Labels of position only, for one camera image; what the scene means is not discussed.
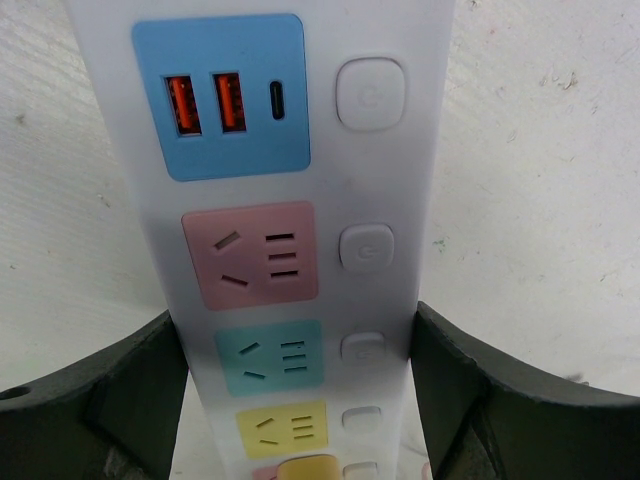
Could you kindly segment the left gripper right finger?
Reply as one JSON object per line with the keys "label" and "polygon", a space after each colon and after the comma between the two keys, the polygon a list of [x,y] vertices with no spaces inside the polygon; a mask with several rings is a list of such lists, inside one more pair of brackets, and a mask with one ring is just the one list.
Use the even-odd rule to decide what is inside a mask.
{"label": "left gripper right finger", "polygon": [[639,400],[539,370],[425,303],[411,364],[436,479],[636,479]]}

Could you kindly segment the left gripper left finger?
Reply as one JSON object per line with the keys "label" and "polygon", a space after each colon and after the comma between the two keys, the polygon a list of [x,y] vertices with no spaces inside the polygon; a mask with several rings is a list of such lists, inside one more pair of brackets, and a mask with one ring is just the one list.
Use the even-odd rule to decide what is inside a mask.
{"label": "left gripper left finger", "polygon": [[188,365],[169,313],[1,393],[4,479],[167,479]]}

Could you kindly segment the yellow cube plug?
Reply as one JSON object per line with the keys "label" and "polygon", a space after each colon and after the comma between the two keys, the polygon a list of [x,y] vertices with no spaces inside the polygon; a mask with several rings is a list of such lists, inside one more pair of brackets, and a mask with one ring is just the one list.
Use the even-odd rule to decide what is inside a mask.
{"label": "yellow cube plug", "polygon": [[278,480],[340,480],[338,460],[332,455],[313,455],[294,458],[277,468]]}

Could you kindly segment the white power strip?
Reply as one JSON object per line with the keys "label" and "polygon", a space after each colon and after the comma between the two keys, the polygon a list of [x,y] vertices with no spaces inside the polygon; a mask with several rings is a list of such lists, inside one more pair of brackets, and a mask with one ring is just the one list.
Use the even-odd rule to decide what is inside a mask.
{"label": "white power strip", "polygon": [[231,479],[396,475],[450,1],[69,1]]}

